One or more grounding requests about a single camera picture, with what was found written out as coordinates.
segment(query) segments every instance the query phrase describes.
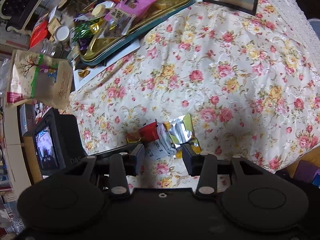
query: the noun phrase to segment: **display screen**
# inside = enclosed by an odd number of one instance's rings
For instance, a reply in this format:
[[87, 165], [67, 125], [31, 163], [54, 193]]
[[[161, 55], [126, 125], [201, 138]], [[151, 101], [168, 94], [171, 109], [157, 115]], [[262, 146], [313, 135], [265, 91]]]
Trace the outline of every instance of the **display screen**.
[[41, 169], [54, 170], [59, 168], [48, 126], [36, 135], [36, 144]]

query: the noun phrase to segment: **white lace trim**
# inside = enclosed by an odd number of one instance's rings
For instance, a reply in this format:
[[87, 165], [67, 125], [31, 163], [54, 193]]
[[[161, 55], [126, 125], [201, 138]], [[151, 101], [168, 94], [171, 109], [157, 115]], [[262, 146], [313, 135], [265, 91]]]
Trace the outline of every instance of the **white lace trim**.
[[313, 56], [316, 69], [320, 70], [320, 40], [299, 8], [296, 0], [268, 0], [283, 20], [294, 29], [295, 35]]

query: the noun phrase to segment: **cardboard box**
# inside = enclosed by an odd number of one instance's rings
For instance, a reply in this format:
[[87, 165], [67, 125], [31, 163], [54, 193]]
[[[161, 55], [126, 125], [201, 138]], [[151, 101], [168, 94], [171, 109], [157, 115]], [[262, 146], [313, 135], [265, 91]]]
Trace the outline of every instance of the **cardboard box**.
[[35, 106], [23, 104], [20, 107], [20, 127], [22, 136], [32, 136], [33, 128], [36, 126]]

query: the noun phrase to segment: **pink package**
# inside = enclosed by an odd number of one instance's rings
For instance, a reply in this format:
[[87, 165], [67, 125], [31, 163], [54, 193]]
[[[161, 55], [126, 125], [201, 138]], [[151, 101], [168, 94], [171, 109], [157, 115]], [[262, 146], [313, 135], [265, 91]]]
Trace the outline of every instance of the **pink package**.
[[119, 18], [123, 14], [134, 14], [139, 19], [155, 1], [156, 0], [120, 0], [120, 3], [118, 3], [104, 19], [108, 21], [112, 18]]

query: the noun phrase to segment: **purple box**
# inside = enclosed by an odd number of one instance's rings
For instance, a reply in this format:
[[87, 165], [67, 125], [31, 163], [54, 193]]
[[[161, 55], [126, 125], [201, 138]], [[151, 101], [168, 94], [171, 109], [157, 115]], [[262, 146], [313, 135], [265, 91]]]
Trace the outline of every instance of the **purple box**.
[[299, 165], [297, 167], [297, 170], [293, 176], [294, 179], [296, 180], [301, 180], [306, 183], [312, 183], [313, 178], [317, 175], [320, 174], [320, 167], [309, 163], [307, 161], [301, 160], [299, 162]]

